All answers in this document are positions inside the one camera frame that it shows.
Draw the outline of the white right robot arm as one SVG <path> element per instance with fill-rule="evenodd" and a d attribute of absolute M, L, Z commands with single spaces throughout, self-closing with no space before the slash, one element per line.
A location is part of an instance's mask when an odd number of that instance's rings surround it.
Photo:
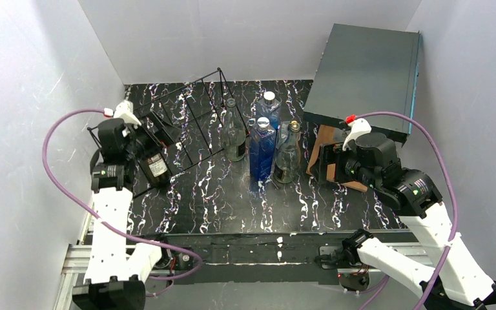
<path fill-rule="evenodd" d="M 392 209 L 416 237 L 431 265 L 408 258 L 363 229 L 343 240 L 335 254 L 320 255 L 321 264 L 377 268 L 418 296 L 418 308 L 496 305 L 496 280 L 481 269 L 465 246 L 432 179 L 401 165 L 393 140 L 379 132 L 349 134 L 344 142 L 323 145 L 321 150 L 332 155 L 338 181 L 364 184 Z"/>

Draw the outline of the blue square glass bottle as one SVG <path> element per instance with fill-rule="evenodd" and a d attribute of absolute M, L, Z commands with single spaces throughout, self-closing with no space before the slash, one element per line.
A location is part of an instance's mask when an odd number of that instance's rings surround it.
<path fill-rule="evenodd" d="M 249 170 L 256 181 L 265 181 L 271 174 L 276 130 L 267 117 L 259 117 L 250 129 Z"/>

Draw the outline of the clear glass bottle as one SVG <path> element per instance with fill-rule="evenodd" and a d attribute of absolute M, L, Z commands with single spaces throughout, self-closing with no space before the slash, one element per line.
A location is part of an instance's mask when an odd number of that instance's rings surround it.
<path fill-rule="evenodd" d="M 246 131 L 234 98 L 226 100 L 222 122 L 220 134 L 225 157 L 230 161 L 240 161 L 246 152 Z"/>

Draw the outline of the dark green wine bottle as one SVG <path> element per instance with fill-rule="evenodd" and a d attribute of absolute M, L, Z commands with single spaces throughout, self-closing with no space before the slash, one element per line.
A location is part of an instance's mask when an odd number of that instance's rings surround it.
<path fill-rule="evenodd" d="M 152 187 L 166 187 L 171 172 L 162 156 L 162 143 L 145 127 L 136 129 L 136 157 Z"/>

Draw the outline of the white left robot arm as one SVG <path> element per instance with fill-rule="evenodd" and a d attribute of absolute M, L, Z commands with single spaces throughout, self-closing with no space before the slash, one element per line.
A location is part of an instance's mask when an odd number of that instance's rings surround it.
<path fill-rule="evenodd" d="M 158 246 L 138 240 L 127 256 L 127 217 L 137 162 L 158 142 L 140 121 L 102 121 L 94 139 L 99 148 L 90 161 L 93 210 L 92 246 L 83 284 L 72 290 L 80 309 L 143 309 L 145 282 L 162 257 Z"/>

